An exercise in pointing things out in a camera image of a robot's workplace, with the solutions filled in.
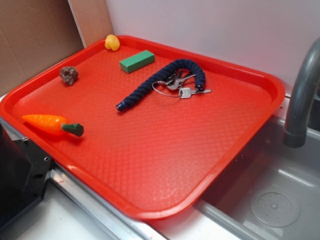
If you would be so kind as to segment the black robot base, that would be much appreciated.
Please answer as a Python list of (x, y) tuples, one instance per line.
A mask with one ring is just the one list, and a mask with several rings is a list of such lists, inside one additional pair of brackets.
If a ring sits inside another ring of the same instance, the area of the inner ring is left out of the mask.
[(0, 127), (0, 231), (44, 198), (52, 157), (32, 140), (13, 140)]

